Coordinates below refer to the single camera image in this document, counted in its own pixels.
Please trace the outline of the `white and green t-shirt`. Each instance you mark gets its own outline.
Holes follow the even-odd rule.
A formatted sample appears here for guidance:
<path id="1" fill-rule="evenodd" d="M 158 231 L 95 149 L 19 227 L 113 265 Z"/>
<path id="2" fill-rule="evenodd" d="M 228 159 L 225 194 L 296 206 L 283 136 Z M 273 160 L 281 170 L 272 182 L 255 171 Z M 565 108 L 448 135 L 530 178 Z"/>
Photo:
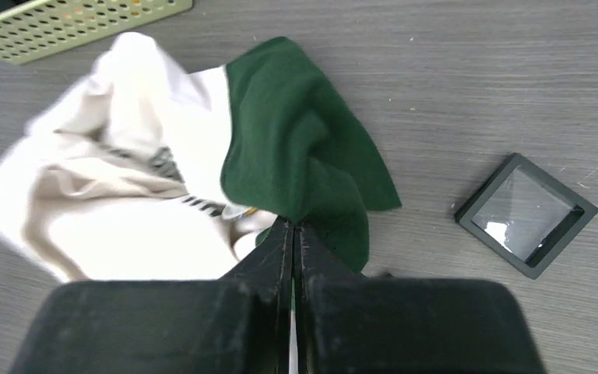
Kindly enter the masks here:
<path id="1" fill-rule="evenodd" d="M 284 218 L 354 271 L 402 205 L 374 141 L 287 37 L 188 73 L 119 35 L 0 160 L 0 240 L 59 281 L 217 279 Z"/>

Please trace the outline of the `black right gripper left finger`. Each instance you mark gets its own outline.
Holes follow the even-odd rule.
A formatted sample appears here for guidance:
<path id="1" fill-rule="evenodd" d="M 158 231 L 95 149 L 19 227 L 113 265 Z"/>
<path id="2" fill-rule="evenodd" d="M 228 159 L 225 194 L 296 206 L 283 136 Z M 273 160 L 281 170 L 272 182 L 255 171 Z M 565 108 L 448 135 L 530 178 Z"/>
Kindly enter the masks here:
<path id="1" fill-rule="evenodd" d="M 13 373 L 286 373 L 294 228 L 216 280 L 81 281 L 52 291 Z"/>

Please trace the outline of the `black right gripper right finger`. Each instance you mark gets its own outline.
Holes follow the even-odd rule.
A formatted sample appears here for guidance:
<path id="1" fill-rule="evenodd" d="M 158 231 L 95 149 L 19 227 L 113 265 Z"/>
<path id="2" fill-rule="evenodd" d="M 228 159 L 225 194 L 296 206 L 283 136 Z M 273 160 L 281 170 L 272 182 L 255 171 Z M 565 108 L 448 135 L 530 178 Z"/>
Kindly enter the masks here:
<path id="1" fill-rule="evenodd" d="M 521 307 L 480 279 L 366 277 L 294 228 L 299 373 L 543 373 Z"/>

